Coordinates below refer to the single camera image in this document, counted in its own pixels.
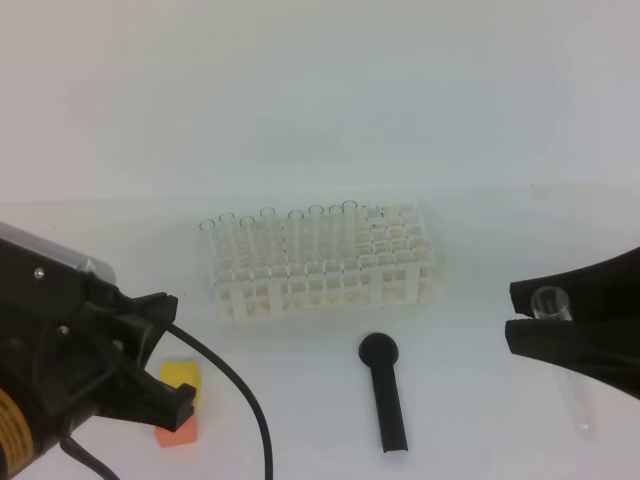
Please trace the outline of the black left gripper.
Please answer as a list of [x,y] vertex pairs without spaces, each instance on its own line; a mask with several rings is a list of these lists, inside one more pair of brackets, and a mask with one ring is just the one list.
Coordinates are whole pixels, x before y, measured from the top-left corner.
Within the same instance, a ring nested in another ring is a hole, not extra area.
[[6,240],[1,243],[1,387],[35,435],[103,418],[175,432],[195,410],[195,388],[145,371],[175,322],[178,299],[128,297]]

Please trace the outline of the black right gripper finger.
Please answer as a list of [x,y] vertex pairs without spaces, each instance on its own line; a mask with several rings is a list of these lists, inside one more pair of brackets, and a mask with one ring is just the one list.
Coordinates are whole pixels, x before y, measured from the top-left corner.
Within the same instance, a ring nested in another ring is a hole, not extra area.
[[561,322],[513,319],[505,324],[512,354],[557,366],[555,341],[571,345],[570,370],[639,397],[639,321]]
[[509,293],[518,314],[532,316],[532,295],[543,287],[562,289],[574,320],[639,316],[639,249],[577,270],[512,282]]

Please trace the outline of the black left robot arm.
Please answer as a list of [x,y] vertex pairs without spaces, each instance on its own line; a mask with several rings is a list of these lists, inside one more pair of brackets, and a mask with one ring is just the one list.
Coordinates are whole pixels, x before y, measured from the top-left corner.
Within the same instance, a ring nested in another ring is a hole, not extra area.
[[131,298],[92,272],[1,243],[1,476],[49,449],[69,452],[93,416],[179,429],[196,390],[146,370],[174,324],[178,300]]

